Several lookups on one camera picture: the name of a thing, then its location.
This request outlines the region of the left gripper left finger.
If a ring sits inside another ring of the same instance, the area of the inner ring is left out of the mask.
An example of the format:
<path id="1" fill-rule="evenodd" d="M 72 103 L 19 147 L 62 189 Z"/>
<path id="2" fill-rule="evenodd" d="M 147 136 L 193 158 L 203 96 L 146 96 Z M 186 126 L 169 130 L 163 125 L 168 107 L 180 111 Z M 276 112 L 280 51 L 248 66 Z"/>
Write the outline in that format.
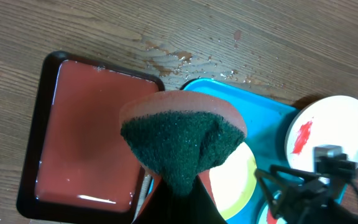
<path id="1" fill-rule="evenodd" d="M 133 224 L 168 223 L 172 204 L 172 191 L 164 180 L 155 181 L 155 188 L 147 197 Z"/>

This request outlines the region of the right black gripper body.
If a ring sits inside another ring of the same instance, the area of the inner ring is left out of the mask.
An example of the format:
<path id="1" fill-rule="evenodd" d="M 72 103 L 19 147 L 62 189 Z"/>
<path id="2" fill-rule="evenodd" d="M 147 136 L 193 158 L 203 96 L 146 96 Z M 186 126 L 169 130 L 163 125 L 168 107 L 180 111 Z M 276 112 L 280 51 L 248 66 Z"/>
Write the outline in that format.
<path id="1" fill-rule="evenodd" d="M 352 223 L 353 213 L 336 202 L 331 185 L 318 179 L 283 184 L 283 219 L 287 223 Z"/>

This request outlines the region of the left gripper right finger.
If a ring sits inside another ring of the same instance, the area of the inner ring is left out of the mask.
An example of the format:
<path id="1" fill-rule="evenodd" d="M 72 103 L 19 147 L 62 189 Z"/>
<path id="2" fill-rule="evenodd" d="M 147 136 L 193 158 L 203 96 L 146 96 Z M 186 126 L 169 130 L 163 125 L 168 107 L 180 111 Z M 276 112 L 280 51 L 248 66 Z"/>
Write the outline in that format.
<path id="1" fill-rule="evenodd" d="M 193 189 L 187 198 L 185 208 L 185 223 L 226 224 L 199 177 L 193 182 Z"/>

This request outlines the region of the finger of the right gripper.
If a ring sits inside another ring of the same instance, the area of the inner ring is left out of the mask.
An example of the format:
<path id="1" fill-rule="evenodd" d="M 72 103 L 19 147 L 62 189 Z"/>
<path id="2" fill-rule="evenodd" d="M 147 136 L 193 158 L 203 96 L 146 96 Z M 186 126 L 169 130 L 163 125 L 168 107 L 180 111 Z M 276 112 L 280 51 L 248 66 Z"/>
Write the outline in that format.
<path id="1" fill-rule="evenodd" d="M 283 178 L 279 176 L 278 172 L 281 168 L 270 168 L 269 171 L 257 169 L 254 173 L 262 193 L 268 203 L 268 208 L 274 218 L 283 218 Z M 279 187 L 280 195 L 275 198 L 266 184 L 266 180 Z"/>
<path id="2" fill-rule="evenodd" d="M 313 172 L 307 172 L 278 165 L 271 165 L 269 171 L 269 180 L 275 184 L 305 184 L 318 178 L 318 175 Z"/>

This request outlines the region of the green rimmed white plate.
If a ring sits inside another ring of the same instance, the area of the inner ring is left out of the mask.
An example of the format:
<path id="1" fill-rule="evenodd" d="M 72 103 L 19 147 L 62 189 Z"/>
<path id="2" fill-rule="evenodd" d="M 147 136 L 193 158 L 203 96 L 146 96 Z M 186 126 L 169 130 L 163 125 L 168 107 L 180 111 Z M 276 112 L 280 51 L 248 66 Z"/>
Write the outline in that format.
<path id="1" fill-rule="evenodd" d="M 225 162 L 209 170 L 212 195 L 220 215 L 228 220 L 248 203 L 256 186 L 255 157 L 246 143 L 241 143 Z"/>

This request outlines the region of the light blue rimmed plate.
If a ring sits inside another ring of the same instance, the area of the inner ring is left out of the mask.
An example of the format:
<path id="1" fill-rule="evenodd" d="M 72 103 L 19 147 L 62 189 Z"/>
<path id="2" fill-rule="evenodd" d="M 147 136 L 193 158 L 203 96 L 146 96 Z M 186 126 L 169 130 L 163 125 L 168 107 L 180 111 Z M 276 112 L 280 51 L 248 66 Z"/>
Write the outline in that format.
<path id="1" fill-rule="evenodd" d="M 265 202 L 257 216 L 256 224 L 287 224 L 283 218 L 274 219 L 269 209 L 268 202 Z"/>

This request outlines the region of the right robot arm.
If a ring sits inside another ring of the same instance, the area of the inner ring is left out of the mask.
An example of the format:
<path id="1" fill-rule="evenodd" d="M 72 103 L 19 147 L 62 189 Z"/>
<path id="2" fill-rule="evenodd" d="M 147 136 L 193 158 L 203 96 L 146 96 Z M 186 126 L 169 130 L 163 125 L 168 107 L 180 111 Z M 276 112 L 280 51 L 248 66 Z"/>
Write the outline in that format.
<path id="1" fill-rule="evenodd" d="M 358 215 L 334 200 L 336 187 L 319 181 L 321 174 L 272 165 L 254 173 L 274 218 L 287 223 L 358 223 Z M 358 196 L 352 177 L 328 175 L 333 183 L 350 185 Z"/>

